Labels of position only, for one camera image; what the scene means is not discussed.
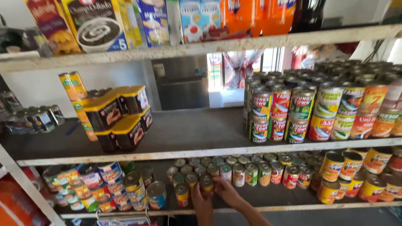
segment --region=metal shelf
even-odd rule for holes
[[[382,25],[360,28],[315,31],[269,37],[235,39],[178,45],[172,47],[149,48],[141,50],[114,51],[106,53],[78,54],[62,57],[13,60],[0,62],[0,72],[20,72],[44,70],[71,66],[86,66],[132,60],[183,57],[224,51],[244,51],[246,49],[265,49],[293,45],[314,45],[347,43],[360,40],[378,40],[402,36],[402,24]]]
[[[114,154],[104,153],[98,142],[89,141],[81,126],[66,136],[77,119],[69,119],[47,134],[12,135],[0,143],[20,166],[402,145],[401,138],[385,138],[339,142],[306,139],[302,144],[267,142],[257,146],[247,138],[242,114],[242,107],[153,112],[154,122],[138,148]]]
[[[169,183],[166,176],[167,168],[173,164],[173,160],[154,160],[143,161],[139,163],[138,167],[143,165],[150,165],[154,170],[156,180],[162,181],[165,184],[167,191],[167,204],[162,210],[150,210],[149,216],[166,216],[166,215],[187,215],[195,214],[192,205],[186,208],[181,208],[177,204],[177,199],[174,194],[173,185]],[[256,185],[251,187],[244,185],[243,187],[235,187],[236,191],[248,203],[254,206],[260,212],[268,211],[290,211],[290,210],[324,210],[324,209],[343,209],[343,208],[366,208],[366,207],[382,207],[382,206],[399,206],[402,201],[394,202],[376,202],[367,203],[362,202],[357,198],[343,198],[342,200],[335,201],[334,204],[324,205],[316,198],[316,192],[311,189],[302,190],[295,188],[293,190],[285,188],[282,184],[270,184],[267,187]],[[236,210],[230,208],[225,201],[218,195],[213,199],[214,213],[231,213]],[[60,214],[61,218],[95,218],[95,213],[88,213],[86,210],[72,211],[69,207],[56,208],[55,211]],[[99,216],[131,216],[131,215],[144,215],[145,211],[129,211],[129,212],[112,212],[112,213],[99,213]]]

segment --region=dusty shelf edge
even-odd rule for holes
[[[384,207],[384,206],[400,206],[402,201],[393,202],[375,202],[375,203],[340,203],[340,204],[315,204],[315,205],[283,205],[283,206],[264,206],[256,207],[259,212],[273,212],[273,211],[291,211],[291,210],[329,210],[329,209],[342,209],[342,208],[369,208],[369,207]],[[235,209],[222,208],[214,209],[214,213],[234,213]],[[167,215],[191,215],[195,214],[194,210],[158,210],[148,211],[149,216],[167,216]],[[145,211],[140,212],[115,212],[115,213],[99,213],[98,216],[127,216],[127,215],[145,215]],[[95,218],[95,213],[87,214],[61,214],[63,219],[72,218]]]
[[[381,25],[361,28],[315,31],[269,37],[234,39],[179,45],[174,47],[148,48],[129,51],[114,51],[68,55],[53,58],[15,60],[0,62],[0,72],[21,72],[27,70],[45,70],[70,66],[116,63],[132,60],[172,58],[223,51],[244,51],[293,45],[313,45],[329,43],[346,43],[360,40],[378,40],[402,36],[402,24]]]
[[[154,152],[141,154],[116,154],[102,156],[85,156],[69,158],[49,158],[16,161],[20,166],[47,166],[58,164],[110,162],[125,160],[161,160],[172,158],[191,158],[204,156],[221,156],[231,154],[256,154],[269,152],[307,151],[307,150],[328,150],[340,148],[363,148],[402,145],[402,138],[384,138],[371,140],[348,140],[337,142],[316,142],[302,144],[284,144],[274,146],[251,146],[243,148],[217,148],[208,150],[186,150],[175,152]]]

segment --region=cake mix box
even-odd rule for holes
[[[137,0],[148,47],[170,45],[166,0]]]
[[[56,0],[24,0],[54,55],[80,53],[74,35]]]
[[[87,53],[134,49],[124,0],[62,0],[77,42]]]
[[[194,43],[220,28],[219,0],[179,0],[184,43]]]

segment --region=yellow lid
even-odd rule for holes
[[[120,86],[112,89],[108,93],[106,93],[104,96],[99,97],[91,101],[89,104],[86,104],[83,106],[84,111],[99,111],[101,110],[104,106],[108,105],[109,103],[113,102],[116,100],[118,96],[120,96],[120,92],[124,92],[130,88],[129,86]]]
[[[138,93],[145,89],[144,85],[136,85],[136,86],[131,86],[128,90],[126,90],[125,92],[123,92],[121,95],[123,97],[133,97],[133,96],[137,96]]]
[[[145,110],[143,110],[140,114],[137,114],[137,115],[140,116],[140,117],[144,116],[144,114],[149,110],[150,107],[151,106],[148,105],[148,107],[145,108]]]
[[[111,129],[103,131],[103,132],[94,132],[94,135],[98,136],[98,135],[109,135],[112,132]]]
[[[115,126],[112,128],[114,134],[127,134],[131,132],[134,126],[139,122],[138,115],[129,115],[123,117]]]

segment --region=champorado box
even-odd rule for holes
[[[135,48],[124,0],[62,0],[62,4],[85,52]]]

